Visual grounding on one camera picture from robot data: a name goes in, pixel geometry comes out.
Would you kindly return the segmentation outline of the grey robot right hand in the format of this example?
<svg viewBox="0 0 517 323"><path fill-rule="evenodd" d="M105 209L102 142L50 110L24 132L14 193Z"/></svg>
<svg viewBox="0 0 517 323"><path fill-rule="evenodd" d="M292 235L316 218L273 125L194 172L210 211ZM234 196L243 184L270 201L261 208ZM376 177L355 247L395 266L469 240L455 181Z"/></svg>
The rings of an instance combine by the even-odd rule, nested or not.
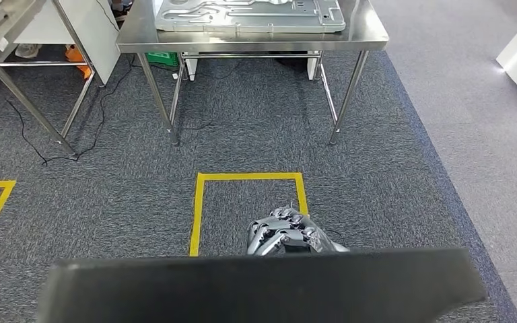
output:
<svg viewBox="0 0 517 323"><path fill-rule="evenodd" d="M248 226L246 254L267 256L280 249L286 253L336 253L350 249L332 241L308 215L291 207L279 207Z"/></svg>

